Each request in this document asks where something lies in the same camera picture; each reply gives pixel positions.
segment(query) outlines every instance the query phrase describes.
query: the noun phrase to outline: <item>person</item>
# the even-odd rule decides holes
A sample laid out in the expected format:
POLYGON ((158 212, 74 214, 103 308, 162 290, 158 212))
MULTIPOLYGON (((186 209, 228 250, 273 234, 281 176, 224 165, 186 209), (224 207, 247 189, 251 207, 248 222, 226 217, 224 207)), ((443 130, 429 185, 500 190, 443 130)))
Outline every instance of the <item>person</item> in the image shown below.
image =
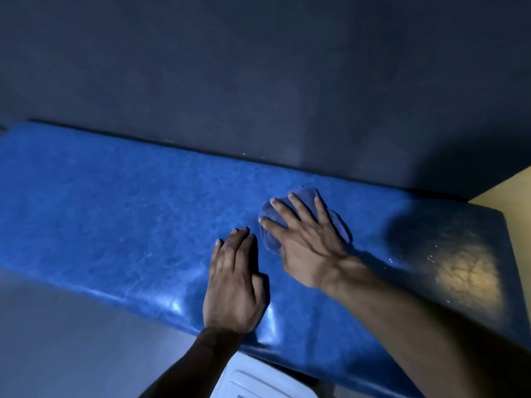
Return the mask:
MULTIPOLYGON (((515 386, 521 387, 522 380, 531 374, 528 365, 520 370, 515 367, 515 363, 529 363, 526 351, 484 329, 478 331, 479 326, 471 321, 379 278, 359 258, 347 253, 319 197, 315 199, 317 218, 296 195, 290 193, 288 197, 296 214, 280 200, 271 200, 288 228, 268 218, 260 219, 262 227, 282 245, 285 271, 348 309, 424 396, 531 396, 526 383, 522 389, 525 395, 514 395, 515 386), (471 326, 474 337, 466 338, 465 330, 471 326), (481 352, 485 351, 489 356, 482 361, 481 352), (493 380, 498 378, 504 382, 496 389, 493 380)), ((142 398, 210 396, 244 335, 255 329, 265 309, 262 278, 249 272, 253 243, 248 228, 234 229, 225 243, 216 241, 203 304, 205 328, 186 355, 142 398)))

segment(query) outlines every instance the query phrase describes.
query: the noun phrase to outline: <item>person's right arm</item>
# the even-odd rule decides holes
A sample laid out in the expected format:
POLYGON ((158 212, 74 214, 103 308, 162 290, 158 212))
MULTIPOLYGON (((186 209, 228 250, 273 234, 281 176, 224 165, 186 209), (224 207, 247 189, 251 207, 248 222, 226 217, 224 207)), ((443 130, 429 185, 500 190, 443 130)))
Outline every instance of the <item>person's right arm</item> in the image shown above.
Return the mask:
POLYGON ((282 244, 286 272, 346 307, 427 398, 492 396, 481 367, 433 304, 392 286, 349 256, 321 199, 315 199, 317 220, 298 197, 289 199, 298 217, 281 201, 271 201, 288 229, 260 220, 282 244))

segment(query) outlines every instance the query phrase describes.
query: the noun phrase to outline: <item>blue table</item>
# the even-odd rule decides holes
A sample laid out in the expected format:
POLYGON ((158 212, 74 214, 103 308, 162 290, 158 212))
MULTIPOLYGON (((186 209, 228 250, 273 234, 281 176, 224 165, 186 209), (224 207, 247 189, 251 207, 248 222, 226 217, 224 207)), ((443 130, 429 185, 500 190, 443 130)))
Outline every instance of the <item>blue table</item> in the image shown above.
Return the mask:
MULTIPOLYGON (((383 276, 531 347, 498 211, 34 122, 0 138, 0 266, 197 334, 216 238, 259 235, 262 203, 300 185, 383 276)), ((374 396, 420 396, 344 308, 264 248, 259 266, 271 301, 244 352, 374 396)))

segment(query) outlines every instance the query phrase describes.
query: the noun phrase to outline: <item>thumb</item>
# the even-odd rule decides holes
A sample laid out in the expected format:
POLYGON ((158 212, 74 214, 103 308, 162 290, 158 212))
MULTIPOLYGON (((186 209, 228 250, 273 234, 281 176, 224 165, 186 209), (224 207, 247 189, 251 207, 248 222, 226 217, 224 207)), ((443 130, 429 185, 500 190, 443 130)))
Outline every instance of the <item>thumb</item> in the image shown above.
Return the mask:
POLYGON ((254 289, 254 298, 256 304, 264 305, 266 297, 264 294, 264 282, 261 276, 253 274, 251 276, 251 283, 253 284, 254 289))

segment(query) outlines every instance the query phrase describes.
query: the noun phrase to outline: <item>person's left hand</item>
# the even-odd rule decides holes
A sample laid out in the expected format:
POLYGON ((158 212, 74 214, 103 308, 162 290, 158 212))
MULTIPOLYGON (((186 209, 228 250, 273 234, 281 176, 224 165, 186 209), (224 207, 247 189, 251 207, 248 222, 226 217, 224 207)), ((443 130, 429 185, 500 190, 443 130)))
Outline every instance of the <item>person's left hand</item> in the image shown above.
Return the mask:
POLYGON ((216 327, 244 335, 253 331, 260 320, 264 304, 262 278, 249 273, 249 251, 254 235, 247 227, 234 229, 225 244, 216 242, 207 294, 203 303, 204 326, 216 327))

